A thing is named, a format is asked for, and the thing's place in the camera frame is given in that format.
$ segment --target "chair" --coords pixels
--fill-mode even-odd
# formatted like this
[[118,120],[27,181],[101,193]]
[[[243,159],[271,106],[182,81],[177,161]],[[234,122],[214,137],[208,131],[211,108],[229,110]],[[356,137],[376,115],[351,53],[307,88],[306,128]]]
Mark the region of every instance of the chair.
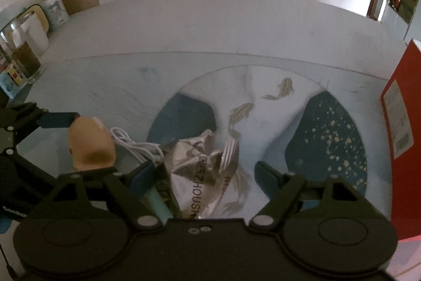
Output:
[[99,6],[99,0],[62,0],[69,15]]

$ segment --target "white label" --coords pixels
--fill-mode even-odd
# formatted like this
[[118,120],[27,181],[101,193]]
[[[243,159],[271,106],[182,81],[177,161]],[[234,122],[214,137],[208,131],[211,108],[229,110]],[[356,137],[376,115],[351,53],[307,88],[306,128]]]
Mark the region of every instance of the white label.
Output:
[[396,159],[414,145],[408,111],[396,80],[393,80],[383,100],[392,135],[393,156]]

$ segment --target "coiled white cable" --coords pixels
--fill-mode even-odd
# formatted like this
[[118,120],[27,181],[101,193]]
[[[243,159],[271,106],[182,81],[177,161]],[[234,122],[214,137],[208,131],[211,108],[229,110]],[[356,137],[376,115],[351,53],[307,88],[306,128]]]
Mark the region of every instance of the coiled white cable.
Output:
[[164,162],[164,153],[159,144],[135,142],[125,130],[119,127],[112,127],[110,131],[113,141],[130,151],[140,163],[146,162],[146,158],[150,159],[155,166]]

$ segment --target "chair backrest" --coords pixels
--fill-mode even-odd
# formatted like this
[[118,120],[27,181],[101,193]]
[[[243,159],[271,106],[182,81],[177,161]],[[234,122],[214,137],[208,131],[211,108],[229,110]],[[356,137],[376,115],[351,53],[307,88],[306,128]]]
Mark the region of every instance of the chair backrest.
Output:
[[69,15],[87,10],[99,5],[99,0],[62,0]]

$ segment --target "glass of brown liquid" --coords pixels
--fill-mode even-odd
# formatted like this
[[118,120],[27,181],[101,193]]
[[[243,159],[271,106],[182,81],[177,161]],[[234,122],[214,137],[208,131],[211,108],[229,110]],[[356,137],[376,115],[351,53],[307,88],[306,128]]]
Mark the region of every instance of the glass of brown liquid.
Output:
[[44,71],[44,66],[29,46],[25,32],[16,18],[1,29],[0,45],[13,63],[20,68],[29,83],[38,80]]

